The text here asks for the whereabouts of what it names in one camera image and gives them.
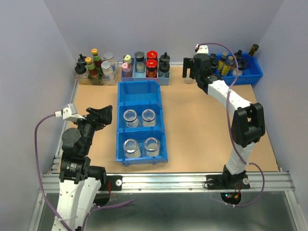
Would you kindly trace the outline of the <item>large blue divided bin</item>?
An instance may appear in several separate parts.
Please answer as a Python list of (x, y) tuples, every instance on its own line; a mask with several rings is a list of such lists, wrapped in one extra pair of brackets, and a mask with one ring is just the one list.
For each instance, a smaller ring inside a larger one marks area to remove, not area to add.
[(161, 88), (153, 80), (118, 84), (116, 161), (126, 167), (168, 162)]

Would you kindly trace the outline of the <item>lidded glass jar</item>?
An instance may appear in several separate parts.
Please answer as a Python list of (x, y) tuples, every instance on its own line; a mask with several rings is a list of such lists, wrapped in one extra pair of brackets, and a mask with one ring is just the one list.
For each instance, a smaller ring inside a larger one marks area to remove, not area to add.
[(186, 77), (186, 78), (184, 79), (184, 83), (185, 83), (185, 84), (192, 84), (192, 83), (193, 83), (193, 79), (190, 78), (190, 77)]

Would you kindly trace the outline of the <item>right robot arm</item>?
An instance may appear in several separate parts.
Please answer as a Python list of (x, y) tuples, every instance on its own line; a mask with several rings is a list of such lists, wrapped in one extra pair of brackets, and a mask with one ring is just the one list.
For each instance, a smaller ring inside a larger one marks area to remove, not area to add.
[(183, 59), (183, 78), (195, 79), (197, 86), (215, 98), (227, 110), (227, 122), (233, 150), (219, 175), (207, 177), (209, 190), (233, 190), (250, 187), (246, 167), (255, 144), (265, 134), (264, 109), (260, 103), (251, 103), (231, 90), (226, 82), (212, 73), (211, 60), (206, 53), (197, 53)]

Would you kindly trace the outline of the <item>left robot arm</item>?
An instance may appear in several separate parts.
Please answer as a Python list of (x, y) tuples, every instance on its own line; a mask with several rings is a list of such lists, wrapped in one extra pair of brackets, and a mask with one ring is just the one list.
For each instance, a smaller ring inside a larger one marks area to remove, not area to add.
[(54, 231), (84, 230), (96, 193), (107, 185), (105, 168), (91, 166), (88, 154), (94, 133), (111, 124), (112, 110), (111, 105), (101, 109), (87, 108), (87, 115), (83, 116), (70, 103), (55, 113), (56, 117), (73, 122), (76, 127), (62, 134), (58, 216), (54, 219)]

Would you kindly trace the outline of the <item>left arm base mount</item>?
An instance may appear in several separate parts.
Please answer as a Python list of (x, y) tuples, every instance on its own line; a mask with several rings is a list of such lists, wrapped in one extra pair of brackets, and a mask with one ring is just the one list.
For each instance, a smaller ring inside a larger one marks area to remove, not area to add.
[(88, 178), (85, 180), (80, 199), (93, 202), (97, 206), (106, 205), (112, 191), (121, 191), (123, 176), (107, 175), (104, 167), (90, 166)]

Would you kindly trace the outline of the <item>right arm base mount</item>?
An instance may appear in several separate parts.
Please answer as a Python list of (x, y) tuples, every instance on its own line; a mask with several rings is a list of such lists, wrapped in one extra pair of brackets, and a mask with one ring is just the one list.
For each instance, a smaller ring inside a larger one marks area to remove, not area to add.
[(208, 190), (221, 190), (220, 196), (223, 202), (230, 205), (238, 205), (241, 201), (241, 190), (250, 189), (250, 182), (246, 171), (232, 175), (224, 166), (221, 174), (207, 175), (204, 188)]

